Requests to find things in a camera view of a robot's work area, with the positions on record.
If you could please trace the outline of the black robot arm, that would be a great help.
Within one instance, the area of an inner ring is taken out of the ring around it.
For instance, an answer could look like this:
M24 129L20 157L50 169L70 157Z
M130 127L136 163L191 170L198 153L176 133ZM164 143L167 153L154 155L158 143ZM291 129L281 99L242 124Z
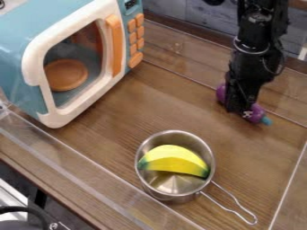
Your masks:
M238 0L238 25L226 74L224 107L227 112L257 122L265 117L257 104L261 88L285 69L281 37L290 25L289 0Z

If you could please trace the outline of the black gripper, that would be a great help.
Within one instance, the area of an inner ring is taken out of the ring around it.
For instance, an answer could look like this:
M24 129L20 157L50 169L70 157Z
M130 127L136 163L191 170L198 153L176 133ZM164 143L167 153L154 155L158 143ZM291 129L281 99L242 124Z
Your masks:
M285 68L285 54L279 49L245 52L234 49L230 71L226 74L226 109L243 118L255 115L247 99L257 99L265 84L274 81Z

